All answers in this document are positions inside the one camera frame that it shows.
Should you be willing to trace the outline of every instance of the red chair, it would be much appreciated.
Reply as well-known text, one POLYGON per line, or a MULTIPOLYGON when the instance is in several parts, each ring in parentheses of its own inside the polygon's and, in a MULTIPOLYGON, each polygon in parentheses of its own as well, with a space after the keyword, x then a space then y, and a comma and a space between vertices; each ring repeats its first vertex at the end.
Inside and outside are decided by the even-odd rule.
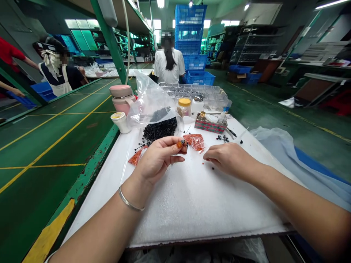
POLYGON ((339 116, 351 114, 351 90, 345 90, 319 107, 324 108, 327 106, 338 109, 339 111, 336 114, 339 116))

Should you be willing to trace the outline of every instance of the electrical cable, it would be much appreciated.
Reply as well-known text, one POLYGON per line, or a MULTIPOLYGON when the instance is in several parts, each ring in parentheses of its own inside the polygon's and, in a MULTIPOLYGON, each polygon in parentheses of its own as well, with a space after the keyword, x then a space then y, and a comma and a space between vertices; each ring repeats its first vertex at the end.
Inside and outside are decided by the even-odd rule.
POLYGON ((125 8, 125 0, 122 1, 122 5, 123 5, 124 16, 125 16, 125 25, 127 27, 127 38, 128 38, 128 64, 127 64, 127 76, 125 78, 125 85, 127 85, 128 78, 129 78, 130 59, 131 59, 131 38, 130 38, 130 33, 129 33, 127 9, 125 8))

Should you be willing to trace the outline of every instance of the silver bangle bracelet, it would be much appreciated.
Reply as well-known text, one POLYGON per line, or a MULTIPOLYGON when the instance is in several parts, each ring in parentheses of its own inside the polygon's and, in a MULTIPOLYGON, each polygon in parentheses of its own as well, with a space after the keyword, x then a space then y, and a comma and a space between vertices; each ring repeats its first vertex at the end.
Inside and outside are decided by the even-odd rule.
POLYGON ((137 211, 137 212, 142 212, 144 211, 145 208, 137 208, 135 206, 133 206, 131 203, 128 202, 128 200, 124 197, 124 195, 122 194, 122 190, 121 190, 121 186, 118 188, 118 193, 120 194, 120 197, 122 199, 122 201, 132 210, 137 211))

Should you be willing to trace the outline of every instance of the pink thermos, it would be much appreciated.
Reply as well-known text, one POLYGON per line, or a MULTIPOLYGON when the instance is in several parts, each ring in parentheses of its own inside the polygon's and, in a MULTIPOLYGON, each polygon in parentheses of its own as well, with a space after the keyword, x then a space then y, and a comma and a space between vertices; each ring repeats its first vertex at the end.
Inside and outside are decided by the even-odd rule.
POLYGON ((116 111, 128 114, 131 105, 136 101, 132 88, 129 85, 115 85, 110 87, 110 93, 116 111))

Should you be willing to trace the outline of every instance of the pink tumbler lid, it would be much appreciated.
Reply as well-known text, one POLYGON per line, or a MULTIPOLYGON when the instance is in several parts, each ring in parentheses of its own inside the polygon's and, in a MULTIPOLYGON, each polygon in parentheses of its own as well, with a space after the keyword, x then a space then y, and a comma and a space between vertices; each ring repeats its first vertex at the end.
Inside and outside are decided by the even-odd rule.
POLYGON ((113 97, 126 97, 132 95, 133 91, 129 85, 114 85, 110 87, 113 97))

